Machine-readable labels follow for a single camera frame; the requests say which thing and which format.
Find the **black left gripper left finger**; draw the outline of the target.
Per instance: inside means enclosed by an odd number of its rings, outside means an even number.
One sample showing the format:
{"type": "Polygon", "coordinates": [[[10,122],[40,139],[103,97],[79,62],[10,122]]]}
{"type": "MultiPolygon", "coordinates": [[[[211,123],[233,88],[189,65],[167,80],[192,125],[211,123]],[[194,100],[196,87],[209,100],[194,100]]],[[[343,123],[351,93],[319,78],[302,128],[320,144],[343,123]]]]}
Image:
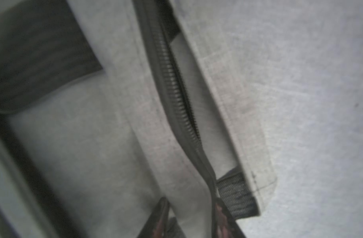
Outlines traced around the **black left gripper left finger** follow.
{"type": "Polygon", "coordinates": [[[159,199],[138,238],[166,238],[169,220],[170,203],[167,198],[159,199]]]}

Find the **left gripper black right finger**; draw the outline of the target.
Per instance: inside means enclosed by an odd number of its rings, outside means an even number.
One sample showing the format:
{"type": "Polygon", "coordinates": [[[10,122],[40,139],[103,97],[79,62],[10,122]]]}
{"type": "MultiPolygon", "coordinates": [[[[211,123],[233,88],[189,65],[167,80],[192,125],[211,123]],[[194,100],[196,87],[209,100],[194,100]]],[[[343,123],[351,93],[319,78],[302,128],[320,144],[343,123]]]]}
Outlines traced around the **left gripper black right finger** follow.
{"type": "Polygon", "coordinates": [[[215,197],[213,204],[215,215],[212,237],[246,238],[224,201],[219,197],[215,197]]]}

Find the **grey laptop bag with strap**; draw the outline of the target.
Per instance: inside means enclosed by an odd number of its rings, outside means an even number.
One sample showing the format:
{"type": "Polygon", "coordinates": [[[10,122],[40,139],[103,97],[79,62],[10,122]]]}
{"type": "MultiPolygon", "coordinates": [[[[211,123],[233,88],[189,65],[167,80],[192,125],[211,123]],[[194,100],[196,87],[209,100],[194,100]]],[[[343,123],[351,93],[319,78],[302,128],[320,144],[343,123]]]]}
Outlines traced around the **grey laptop bag with strap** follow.
{"type": "Polygon", "coordinates": [[[0,1],[0,237],[363,238],[363,1],[0,1]]]}

